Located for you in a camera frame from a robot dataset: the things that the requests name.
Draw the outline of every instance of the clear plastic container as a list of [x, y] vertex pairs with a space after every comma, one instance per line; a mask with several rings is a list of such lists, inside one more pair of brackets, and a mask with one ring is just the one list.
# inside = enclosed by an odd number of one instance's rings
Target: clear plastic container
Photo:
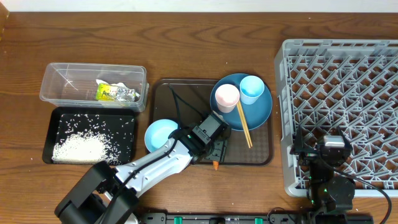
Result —
[[[142, 66], [50, 63], [44, 73], [40, 99], [56, 106], [129, 108], [141, 112], [145, 110], [149, 89], [146, 75]], [[98, 101], [97, 79], [109, 84], [123, 83], [140, 97], [135, 102]]]

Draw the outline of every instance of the chopsticks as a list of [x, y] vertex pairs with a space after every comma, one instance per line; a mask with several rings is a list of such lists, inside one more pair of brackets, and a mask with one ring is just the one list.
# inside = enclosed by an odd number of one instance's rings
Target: chopsticks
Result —
[[251, 147], [253, 147], [253, 143], [251, 142], [248, 124], [246, 123], [246, 118], [244, 117], [243, 108], [242, 108], [242, 104], [241, 104], [240, 100], [238, 101], [238, 112], [239, 112], [239, 117], [241, 118], [242, 127], [243, 127], [243, 131], [244, 131], [244, 135], [246, 137], [246, 141], [248, 142], [249, 148], [251, 148]]

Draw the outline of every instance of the gray dish rack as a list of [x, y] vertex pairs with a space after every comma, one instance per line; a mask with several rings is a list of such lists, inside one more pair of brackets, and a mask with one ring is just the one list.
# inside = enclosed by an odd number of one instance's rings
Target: gray dish rack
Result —
[[[354, 151], [343, 170], [398, 197], [398, 40], [286, 40], [275, 58], [286, 192], [305, 197], [309, 170], [290, 155], [339, 126]], [[356, 197], [382, 197], [356, 183]]]

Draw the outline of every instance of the wood grain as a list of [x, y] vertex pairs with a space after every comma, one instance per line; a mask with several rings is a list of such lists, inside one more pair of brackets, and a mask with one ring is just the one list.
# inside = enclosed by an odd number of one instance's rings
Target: wood grain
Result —
[[[89, 168], [41, 160], [54, 106], [40, 101], [39, 91], [50, 62], [142, 65], [150, 85], [161, 78], [259, 75], [274, 98], [274, 160], [218, 171], [190, 166], [150, 189], [141, 205], [180, 213], [309, 207], [307, 199], [285, 193], [282, 179], [273, 60], [293, 38], [396, 39], [398, 14], [13, 12], [0, 42], [0, 222], [59, 223], [55, 206]], [[136, 158], [145, 154], [149, 111], [150, 102], [137, 118]], [[396, 208], [398, 199], [393, 202]], [[370, 213], [376, 223], [386, 209], [383, 198], [354, 200], [353, 212]], [[394, 211], [389, 223], [398, 222]]]

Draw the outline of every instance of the white wall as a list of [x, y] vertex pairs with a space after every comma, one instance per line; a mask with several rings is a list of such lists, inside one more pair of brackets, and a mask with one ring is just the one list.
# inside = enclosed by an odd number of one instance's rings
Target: white wall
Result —
[[11, 11], [398, 12], [398, 0], [0, 0]]

